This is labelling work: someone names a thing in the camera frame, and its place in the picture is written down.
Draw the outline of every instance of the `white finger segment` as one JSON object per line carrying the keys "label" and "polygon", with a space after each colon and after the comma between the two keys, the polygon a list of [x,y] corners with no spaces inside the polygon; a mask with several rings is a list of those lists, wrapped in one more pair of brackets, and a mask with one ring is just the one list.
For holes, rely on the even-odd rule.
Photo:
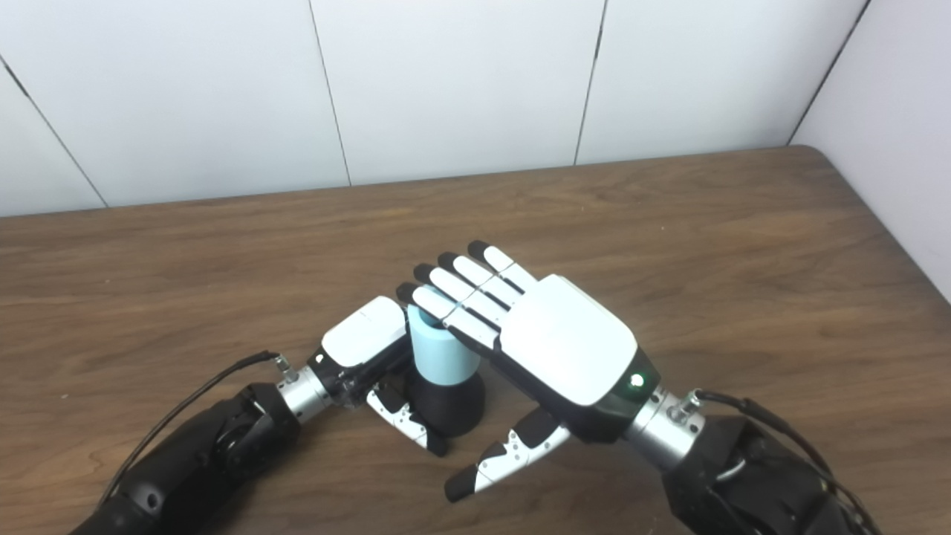
{"label": "white finger segment", "polygon": [[495,297],[505,304],[506,307],[511,308],[512,305],[515,304],[515,301],[521,297],[518,290],[493,275],[491,271],[480,266],[468,256],[457,256],[455,260],[453,260],[453,268],[462,278],[469,281],[473,286],[478,287],[480,291]]}
{"label": "white finger segment", "polygon": [[427,287],[418,287],[413,290],[413,303],[438,320],[444,319],[456,309],[456,302],[446,299]]}
{"label": "white finger segment", "polygon": [[442,320],[442,324],[447,328],[457,328],[463,334],[472,338],[476,342],[492,349],[495,347],[495,339],[498,338],[498,332],[485,325],[485,322],[470,314],[465,308],[457,308]]}
{"label": "white finger segment", "polygon": [[496,246],[488,246],[483,256],[486,264],[492,266],[492,269],[498,272],[499,277],[516,285],[522,292],[528,291],[538,282],[524,267],[516,264],[514,260],[509,258],[509,255]]}

